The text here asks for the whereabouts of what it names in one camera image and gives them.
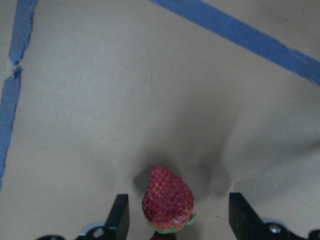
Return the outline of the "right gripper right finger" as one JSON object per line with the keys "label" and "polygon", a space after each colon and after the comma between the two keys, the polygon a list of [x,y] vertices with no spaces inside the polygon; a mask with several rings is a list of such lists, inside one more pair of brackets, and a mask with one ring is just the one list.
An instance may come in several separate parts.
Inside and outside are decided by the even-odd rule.
{"label": "right gripper right finger", "polygon": [[228,220],[237,240],[253,240],[264,223],[240,192],[229,194]]}

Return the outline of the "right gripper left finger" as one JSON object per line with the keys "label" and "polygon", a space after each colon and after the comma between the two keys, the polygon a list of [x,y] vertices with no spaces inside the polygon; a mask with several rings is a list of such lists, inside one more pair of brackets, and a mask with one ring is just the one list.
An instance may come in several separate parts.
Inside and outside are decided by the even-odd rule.
{"label": "right gripper left finger", "polygon": [[128,194],[118,194],[115,197],[104,229],[107,240],[126,240],[130,227],[130,211]]}

